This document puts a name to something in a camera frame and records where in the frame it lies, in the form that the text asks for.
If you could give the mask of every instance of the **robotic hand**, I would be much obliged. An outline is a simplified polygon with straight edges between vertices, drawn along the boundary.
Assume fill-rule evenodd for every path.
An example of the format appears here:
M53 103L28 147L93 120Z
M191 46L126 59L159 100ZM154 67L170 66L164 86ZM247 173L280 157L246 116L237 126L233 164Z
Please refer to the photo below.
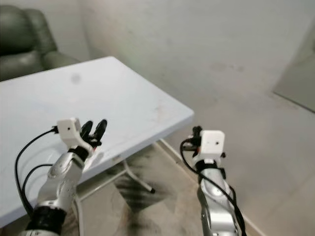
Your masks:
M199 176L197 195L202 208L204 236L238 236L240 232L246 236L235 191L225 181L225 170L219 168L221 159L225 158L224 138L222 131L194 127L193 135L181 143L181 156L185 165ZM195 169L185 160L184 151L194 151L192 161Z
M92 121L81 128L76 118L57 122L58 132L68 152L50 168L47 180L39 191L31 221L20 236L58 236L75 195L85 160L101 145L107 121L103 119L94 134L89 134Z

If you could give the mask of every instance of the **green leather armchair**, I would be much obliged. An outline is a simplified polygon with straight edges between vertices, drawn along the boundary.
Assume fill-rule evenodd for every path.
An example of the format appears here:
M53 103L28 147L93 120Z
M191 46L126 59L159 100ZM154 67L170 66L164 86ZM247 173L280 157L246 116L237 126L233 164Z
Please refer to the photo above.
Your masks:
M0 6L0 81L75 63L57 51L42 12Z

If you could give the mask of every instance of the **tiled floor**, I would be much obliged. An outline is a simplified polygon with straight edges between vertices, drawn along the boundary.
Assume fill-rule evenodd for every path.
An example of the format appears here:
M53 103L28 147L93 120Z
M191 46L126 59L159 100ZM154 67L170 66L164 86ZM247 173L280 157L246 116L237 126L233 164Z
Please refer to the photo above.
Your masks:
M201 236L197 183L158 146L128 159L131 169L155 189L150 194L128 176L119 177L82 202L86 236ZM78 187L82 196L122 169L118 165ZM64 236L78 235L77 222L67 216ZM16 236L27 223L10 224L5 236Z

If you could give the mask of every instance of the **table leg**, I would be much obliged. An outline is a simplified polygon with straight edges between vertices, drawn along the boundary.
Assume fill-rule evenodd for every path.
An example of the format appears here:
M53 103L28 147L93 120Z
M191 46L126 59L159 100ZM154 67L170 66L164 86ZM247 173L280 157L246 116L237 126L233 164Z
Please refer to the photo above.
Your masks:
M156 190L154 188L152 188L150 185L148 185L146 182L144 182L143 180L139 179L138 176L136 176L131 169L129 168L129 165L127 164L127 161L124 160L123 161L124 164L124 168L126 170L126 173L129 175L130 178L132 178L134 181L136 181L137 183L139 183L141 186L143 186L145 189L147 189L150 193L155 193Z

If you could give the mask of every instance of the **white table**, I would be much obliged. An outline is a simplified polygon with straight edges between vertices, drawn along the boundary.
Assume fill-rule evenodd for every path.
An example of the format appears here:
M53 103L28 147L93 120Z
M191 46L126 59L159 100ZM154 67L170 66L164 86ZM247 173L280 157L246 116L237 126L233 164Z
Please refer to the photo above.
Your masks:
M0 228L26 214L14 180L21 148L57 120L78 117L81 125L108 120L107 130L87 163L83 182L145 146L188 124L193 111L113 57L40 72L0 83ZM48 134L22 155L20 178L39 164L54 163L66 151ZM34 204L47 168L36 170L27 196Z

